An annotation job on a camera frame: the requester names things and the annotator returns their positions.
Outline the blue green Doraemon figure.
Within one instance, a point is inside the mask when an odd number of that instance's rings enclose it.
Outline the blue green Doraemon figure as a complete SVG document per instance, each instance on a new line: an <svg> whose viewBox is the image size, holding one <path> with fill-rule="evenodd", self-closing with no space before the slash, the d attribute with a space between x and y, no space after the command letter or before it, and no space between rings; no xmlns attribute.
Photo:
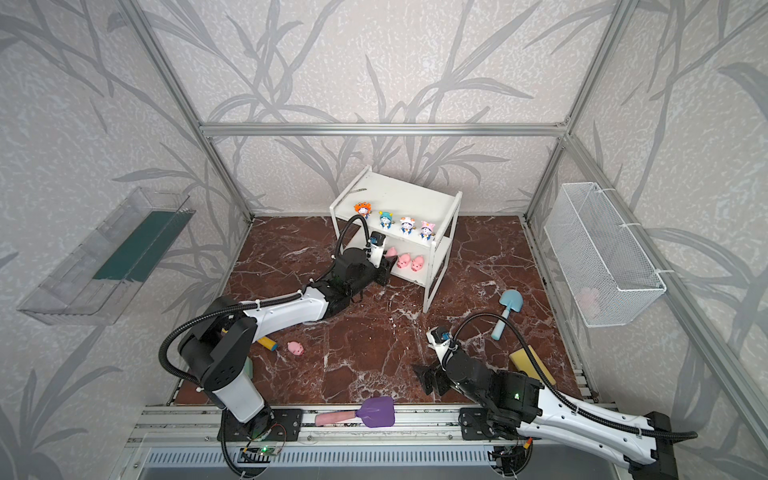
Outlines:
<svg viewBox="0 0 768 480"><path fill-rule="evenodd" d="M379 224L383 229L390 229L393 225L393 215L388 211L380 211Z"/></svg>

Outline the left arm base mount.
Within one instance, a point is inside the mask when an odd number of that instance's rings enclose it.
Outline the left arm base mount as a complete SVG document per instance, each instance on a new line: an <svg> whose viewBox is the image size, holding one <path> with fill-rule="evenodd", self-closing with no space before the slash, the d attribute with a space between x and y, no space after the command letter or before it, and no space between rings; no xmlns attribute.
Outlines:
<svg viewBox="0 0 768 480"><path fill-rule="evenodd" d="M224 410L217 440L226 443L248 440L295 442L298 440L302 419L302 409L265 407L253 419L241 423L229 410Z"/></svg>

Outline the pink hooded Doraemon figure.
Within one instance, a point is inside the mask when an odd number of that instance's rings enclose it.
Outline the pink hooded Doraemon figure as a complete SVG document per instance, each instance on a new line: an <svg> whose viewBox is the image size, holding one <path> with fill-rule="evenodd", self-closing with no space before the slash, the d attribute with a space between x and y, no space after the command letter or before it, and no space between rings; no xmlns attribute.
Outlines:
<svg viewBox="0 0 768 480"><path fill-rule="evenodd" d="M419 236L423 241L429 242L434 238L436 224L423 221L419 230Z"/></svg>

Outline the orange hooded Doraemon figure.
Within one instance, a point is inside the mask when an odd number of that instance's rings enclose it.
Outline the orange hooded Doraemon figure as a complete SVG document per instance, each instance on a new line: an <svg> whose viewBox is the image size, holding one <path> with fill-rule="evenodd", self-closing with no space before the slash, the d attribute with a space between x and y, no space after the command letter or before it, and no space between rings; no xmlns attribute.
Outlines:
<svg viewBox="0 0 768 480"><path fill-rule="evenodd" d="M372 212L372 204L370 202L359 202L354 205L355 212L365 219L368 219Z"/></svg>

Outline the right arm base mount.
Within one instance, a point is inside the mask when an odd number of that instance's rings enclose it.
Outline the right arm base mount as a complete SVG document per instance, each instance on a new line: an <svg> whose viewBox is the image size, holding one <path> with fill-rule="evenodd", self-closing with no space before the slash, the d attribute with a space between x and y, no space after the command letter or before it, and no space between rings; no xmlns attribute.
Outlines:
<svg viewBox="0 0 768 480"><path fill-rule="evenodd" d="M531 423L539 411L517 412L502 410L499 414L484 408L461 408L458 422L463 440L519 440L522 436L517 428Z"/></svg>

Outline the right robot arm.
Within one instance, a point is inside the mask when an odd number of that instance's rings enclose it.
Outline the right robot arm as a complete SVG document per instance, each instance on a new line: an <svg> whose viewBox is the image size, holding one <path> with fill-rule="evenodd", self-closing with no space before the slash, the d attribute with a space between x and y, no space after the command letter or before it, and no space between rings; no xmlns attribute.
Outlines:
<svg viewBox="0 0 768 480"><path fill-rule="evenodd" d="M675 479L675 445L698 436L674 430L660 412L608 410L560 392L546 378L494 370L471 357L444 326L432 328L426 338L436 359L413 368L422 389L436 395L455 391L473 401L459 411L462 438L511 442L489 454L504 476L517 475L527 466L533 442L546 440L598 456L634 479Z"/></svg>

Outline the white hooded Doraemon figure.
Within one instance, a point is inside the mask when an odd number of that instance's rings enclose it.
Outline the white hooded Doraemon figure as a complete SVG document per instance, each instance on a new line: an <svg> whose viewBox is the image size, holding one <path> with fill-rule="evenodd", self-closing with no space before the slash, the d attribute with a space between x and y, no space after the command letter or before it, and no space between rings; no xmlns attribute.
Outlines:
<svg viewBox="0 0 768 480"><path fill-rule="evenodd" d="M400 231L404 235L410 235L413 232L416 220L411 216L404 216L400 218L399 227Z"/></svg>

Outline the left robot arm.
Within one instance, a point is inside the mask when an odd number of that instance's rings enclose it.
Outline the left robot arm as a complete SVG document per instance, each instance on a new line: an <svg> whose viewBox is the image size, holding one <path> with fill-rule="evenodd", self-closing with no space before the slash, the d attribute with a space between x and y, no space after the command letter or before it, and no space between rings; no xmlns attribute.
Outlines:
<svg viewBox="0 0 768 480"><path fill-rule="evenodd" d="M267 411L267 402L243 372L251 345L298 324L330 319L361 297L366 288L388 283L396 263L386 255L387 236L372 231L360 214L364 244L344 247L338 240L332 263L318 279L283 296L235 302L221 297L202 315L171 331L158 351L161 367L195 384L219 408L247 424Z"/></svg>

